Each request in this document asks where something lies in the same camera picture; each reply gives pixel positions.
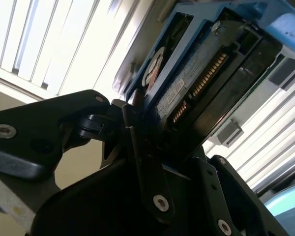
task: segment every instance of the sticker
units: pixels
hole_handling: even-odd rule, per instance
[[[177,94],[180,92],[184,85],[185,82],[183,81],[183,79],[180,79],[178,83],[175,85],[173,91],[171,91],[171,93],[167,97],[168,105],[170,105],[173,102],[174,98],[177,96]]]

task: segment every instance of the black metal bracket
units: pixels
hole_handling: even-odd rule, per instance
[[[239,230],[253,236],[288,235],[225,158],[215,155],[209,162],[218,172],[231,217]]]
[[[158,221],[169,224],[175,216],[175,206],[169,191],[160,158],[140,133],[140,115],[135,107],[122,107],[128,142],[129,162],[135,166],[145,208]]]
[[[117,129],[117,120],[104,119],[109,111],[107,98],[93,90],[0,111],[0,172],[35,180],[50,176],[63,151],[84,145],[90,137],[107,140]],[[90,127],[85,119],[96,117]]]

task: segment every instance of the silver screw head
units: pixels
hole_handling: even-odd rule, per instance
[[[221,22],[220,21],[215,22],[214,25],[212,26],[211,31],[212,32],[216,32],[218,30],[218,28],[220,28],[220,26],[221,26]]]
[[[218,222],[218,227],[220,228],[220,230],[227,236],[232,235],[232,230],[231,227],[224,221],[219,219]]]
[[[100,96],[96,96],[95,98],[96,98],[96,100],[99,101],[99,102],[103,102],[103,101],[104,101],[104,99],[103,99],[102,97],[100,97]]]
[[[154,205],[162,212],[167,212],[169,209],[169,204],[166,198],[162,195],[155,195],[153,198]]]
[[[222,157],[220,157],[219,160],[220,160],[220,162],[221,162],[223,165],[226,164],[226,161],[225,161]]]
[[[16,129],[13,126],[0,124],[0,139],[12,139],[16,133]]]

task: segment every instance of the white wall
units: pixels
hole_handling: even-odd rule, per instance
[[[0,110],[21,106],[22,102],[0,92]],[[56,183],[65,188],[76,181],[96,172],[101,163],[102,144],[91,141],[83,147],[66,152],[56,170]],[[6,215],[0,213],[0,236],[24,236],[21,226]]]

